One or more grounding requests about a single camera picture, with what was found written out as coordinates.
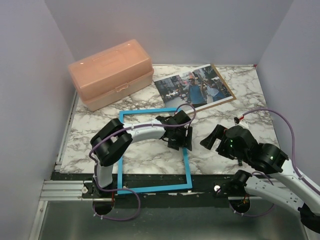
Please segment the photo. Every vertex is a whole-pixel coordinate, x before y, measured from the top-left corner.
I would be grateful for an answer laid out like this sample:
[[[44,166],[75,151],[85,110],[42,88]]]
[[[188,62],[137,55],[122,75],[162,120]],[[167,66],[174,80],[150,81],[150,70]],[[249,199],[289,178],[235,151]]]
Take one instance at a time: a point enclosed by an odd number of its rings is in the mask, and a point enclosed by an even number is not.
[[[236,99],[236,96],[212,64],[174,73],[154,80],[167,108],[192,105],[196,110],[215,107]]]

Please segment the blue wooden picture frame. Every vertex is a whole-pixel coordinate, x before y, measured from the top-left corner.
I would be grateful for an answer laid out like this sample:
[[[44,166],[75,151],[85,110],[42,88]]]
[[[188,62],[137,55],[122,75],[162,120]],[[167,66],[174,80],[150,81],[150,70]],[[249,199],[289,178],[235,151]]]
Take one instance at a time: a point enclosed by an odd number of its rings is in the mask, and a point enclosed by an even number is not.
[[[165,183],[165,177],[182,170],[182,183]],[[161,140],[134,142],[117,162],[118,194],[189,190],[193,187],[188,150],[174,150]]]

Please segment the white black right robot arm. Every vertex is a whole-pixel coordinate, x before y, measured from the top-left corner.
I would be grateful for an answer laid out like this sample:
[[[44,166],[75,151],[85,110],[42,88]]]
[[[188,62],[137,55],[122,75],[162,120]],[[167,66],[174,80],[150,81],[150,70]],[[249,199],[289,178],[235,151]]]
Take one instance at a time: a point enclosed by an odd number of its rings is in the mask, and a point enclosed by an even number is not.
[[[278,180],[285,189],[265,183],[253,173],[238,170],[220,192],[241,196],[244,193],[261,197],[300,217],[308,229],[320,231],[320,187],[309,177],[294,169],[293,161],[280,148],[270,143],[259,143],[251,132],[240,125],[226,128],[217,125],[200,142],[210,150],[214,142],[220,143],[216,152],[228,159],[241,160],[254,170]]]

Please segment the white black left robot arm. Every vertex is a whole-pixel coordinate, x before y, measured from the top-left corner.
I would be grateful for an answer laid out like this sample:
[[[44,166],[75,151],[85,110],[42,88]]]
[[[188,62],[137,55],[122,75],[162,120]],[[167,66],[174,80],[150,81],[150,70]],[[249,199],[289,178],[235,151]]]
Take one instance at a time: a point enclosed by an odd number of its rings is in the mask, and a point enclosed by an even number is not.
[[[122,123],[114,118],[90,140],[89,157],[95,161],[93,191],[101,198],[107,197],[113,182],[113,166],[120,160],[130,144],[145,140],[162,140],[167,147],[192,150],[193,128],[183,110],[172,116],[157,116],[143,123]]]

